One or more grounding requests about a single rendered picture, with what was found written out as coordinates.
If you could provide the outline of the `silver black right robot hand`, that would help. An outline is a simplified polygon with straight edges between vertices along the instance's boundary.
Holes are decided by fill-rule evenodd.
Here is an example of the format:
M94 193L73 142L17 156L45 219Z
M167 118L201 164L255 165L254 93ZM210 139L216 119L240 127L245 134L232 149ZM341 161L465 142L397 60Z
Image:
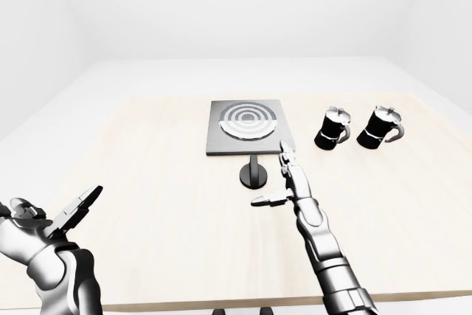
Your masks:
M310 224L317 224L321 218L318 202L313 198L308 178L302 167L296 162L294 150L284 140L280 141L281 153L279 161L281 174L285 179L285 189L255 198L251 201L253 207L276 207L292 201L294 206L303 213Z

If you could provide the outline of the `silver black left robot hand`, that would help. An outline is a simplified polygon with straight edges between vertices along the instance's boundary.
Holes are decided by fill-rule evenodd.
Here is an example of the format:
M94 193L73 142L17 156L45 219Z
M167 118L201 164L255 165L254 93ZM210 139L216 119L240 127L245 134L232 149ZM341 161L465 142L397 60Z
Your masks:
M26 199L13 198L9 207L0 202L0 254L26 266L46 247L68 244L66 233L85 218L102 191L100 185L88 189L52 220Z

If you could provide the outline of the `round black stove knob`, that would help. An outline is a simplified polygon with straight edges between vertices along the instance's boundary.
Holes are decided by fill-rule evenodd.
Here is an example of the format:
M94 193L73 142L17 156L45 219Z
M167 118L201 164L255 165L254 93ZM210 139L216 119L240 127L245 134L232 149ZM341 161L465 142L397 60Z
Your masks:
M266 169L257 161L257 155L250 155L249 163L244 165L239 172L241 184L251 190L258 190L265 186L268 174Z

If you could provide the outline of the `flat dark stove plate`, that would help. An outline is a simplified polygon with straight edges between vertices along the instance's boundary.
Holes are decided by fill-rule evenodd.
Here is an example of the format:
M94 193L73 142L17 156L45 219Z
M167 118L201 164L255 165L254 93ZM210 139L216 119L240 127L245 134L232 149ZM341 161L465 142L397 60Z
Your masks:
M214 100L206 138L208 156L278 154L296 149L279 100Z

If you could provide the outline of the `black silver moka pot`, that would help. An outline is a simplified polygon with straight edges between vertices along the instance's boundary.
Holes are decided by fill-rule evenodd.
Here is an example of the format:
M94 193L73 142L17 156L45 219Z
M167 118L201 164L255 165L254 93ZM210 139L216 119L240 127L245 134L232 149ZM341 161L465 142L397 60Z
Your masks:
M314 138L318 148L333 150L350 138L351 116L343 109L334 106L325 112L322 127Z
M399 140L404 135L404 127L401 125L401 116L394 108L386 108L377 105L373 111L367 126L356 138L357 143L363 148L377 149L385 136L391 130L397 130L398 133L386 140L386 143Z

